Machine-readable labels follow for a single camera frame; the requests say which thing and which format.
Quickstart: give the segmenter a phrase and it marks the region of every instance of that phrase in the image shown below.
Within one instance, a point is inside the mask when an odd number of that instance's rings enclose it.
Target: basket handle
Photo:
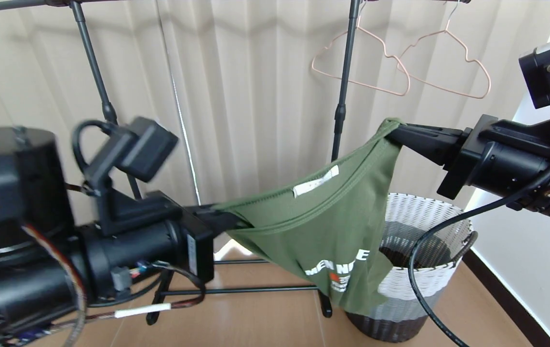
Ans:
[[[466,252],[469,251],[470,248],[474,245],[476,239],[478,239],[478,232],[476,230],[473,230],[464,240],[465,245],[463,246],[463,248],[461,248],[461,250],[458,251],[457,254],[455,254],[451,261],[457,264],[460,258],[462,258],[464,254],[466,254]]]

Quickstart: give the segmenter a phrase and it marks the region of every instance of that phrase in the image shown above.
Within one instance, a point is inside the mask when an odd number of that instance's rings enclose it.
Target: floor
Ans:
[[[237,259],[242,255],[235,254]],[[221,265],[209,286],[292,285],[303,283],[271,264]],[[190,288],[176,278],[173,288]],[[149,305],[147,294],[120,308]],[[108,309],[89,310],[89,314]],[[484,289],[471,271],[461,264],[437,304],[436,313],[468,345],[530,346],[517,326]],[[32,347],[61,346],[67,332],[49,336]],[[335,309],[323,318],[315,292],[219,294],[207,296],[200,305],[163,312],[156,325],[147,326],[144,316],[106,320],[87,325],[80,347],[218,346],[218,347],[386,347],[359,332]],[[412,340],[397,347],[452,346],[430,320]]]

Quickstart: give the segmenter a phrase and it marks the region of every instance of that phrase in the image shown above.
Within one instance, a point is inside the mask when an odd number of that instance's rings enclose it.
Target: white and gray basket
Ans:
[[[371,338],[402,342],[416,336],[427,320],[407,277],[407,262],[414,242],[431,227],[462,213],[447,202],[414,195],[391,193],[380,250],[394,265],[378,291],[388,300],[369,316],[348,313],[348,318]],[[442,229],[424,242],[417,256],[416,282],[433,307],[473,245],[477,232],[466,219]]]

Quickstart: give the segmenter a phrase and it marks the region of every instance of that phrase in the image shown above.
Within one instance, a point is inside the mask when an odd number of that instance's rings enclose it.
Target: green t-shirt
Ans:
[[[228,234],[253,253],[307,279],[345,311],[367,315],[385,301],[392,269],[378,248],[400,145],[385,120],[365,145],[282,189],[216,205],[246,222]]]

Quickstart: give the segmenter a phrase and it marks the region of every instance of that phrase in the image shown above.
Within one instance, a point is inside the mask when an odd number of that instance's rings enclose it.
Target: white cable label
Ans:
[[[318,178],[317,180],[312,180],[294,186],[292,188],[292,191],[294,192],[294,197],[297,198],[304,193],[308,193],[313,189],[316,189],[317,187],[323,185],[325,182],[337,175],[339,175],[339,165],[335,165],[334,167],[332,167],[324,176],[322,176],[322,178]]]
[[[169,309],[172,309],[171,303],[148,305],[148,306],[136,307],[134,309],[117,310],[114,312],[114,318],[123,318],[128,316],[135,316],[136,314],[159,312],[161,310],[169,310]]]
[[[187,235],[187,250],[189,256],[189,271],[192,274],[198,275],[198,260],[196,259],[196,240]]]

